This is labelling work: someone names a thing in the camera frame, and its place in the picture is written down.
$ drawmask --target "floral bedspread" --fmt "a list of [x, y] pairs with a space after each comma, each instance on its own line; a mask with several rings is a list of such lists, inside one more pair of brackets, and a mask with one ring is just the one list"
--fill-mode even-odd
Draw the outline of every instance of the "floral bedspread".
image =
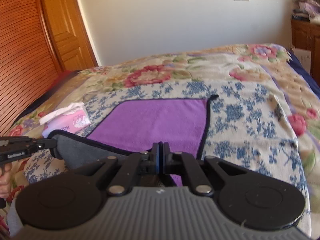
[[[8, 134], [39, 138], [43, 131], [39, 119], [71, 102], [85, 103], [92, 124], [78, 135], [86, 136], [126, 100], [218, 94], [219, 100], [211, 105], [203, 155], [216, 155], [295, 185], [306, 197], [299, 227], [310, 235], [310, 217], [312, 223], [320, 221], [320, 100], [288, 65], [289, 59], [279, 45], [241, 44], [83, 70]], [[67, 167], [41, 151], [16, 163], [15, 169], [9, 201], [28, 182]]]

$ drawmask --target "gray ribbed surface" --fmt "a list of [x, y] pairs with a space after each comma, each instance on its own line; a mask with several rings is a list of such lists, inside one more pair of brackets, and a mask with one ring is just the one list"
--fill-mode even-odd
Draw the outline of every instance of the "gray ribbed surface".
[[14, 240], [307, 240], [292, 227], [257, 232], [226, 219], [207, 197], [187, 187], [135, 187], [123, 197], [110, 198], [101, 212], [81, 226], [46, 231], [26, 226]]

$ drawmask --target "pink tissue package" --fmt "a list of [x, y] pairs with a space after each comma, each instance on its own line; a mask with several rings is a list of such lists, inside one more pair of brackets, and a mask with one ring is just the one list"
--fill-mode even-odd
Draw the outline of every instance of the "pink tissue package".
[[67, 112], [57, 115], [44, 124], [43, 137], [47, 138], [53, 130], [63, 130], [75, 133], [90, 124], [84, 106], [77, 106]]

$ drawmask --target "red fabric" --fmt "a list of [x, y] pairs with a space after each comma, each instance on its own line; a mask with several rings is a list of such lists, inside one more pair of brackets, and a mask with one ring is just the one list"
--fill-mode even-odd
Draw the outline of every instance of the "red fabric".
[[72, 71], [70, 70], [65, 70], [64, 72], [62, 72], [58, 78], [51, 84], [51, 86], [47, 89], [50, 90], [51, 88], [53, 88], [55, 85], [57, 85], [58, 83], [60, 83], [61, 81], [63, 81]]

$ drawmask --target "white wall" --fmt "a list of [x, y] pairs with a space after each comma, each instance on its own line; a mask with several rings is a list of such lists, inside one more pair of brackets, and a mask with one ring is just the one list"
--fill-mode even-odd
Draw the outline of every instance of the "white wall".
[[234, 43], [291, 42], [291, 0], [78, 0], [101, 65]]

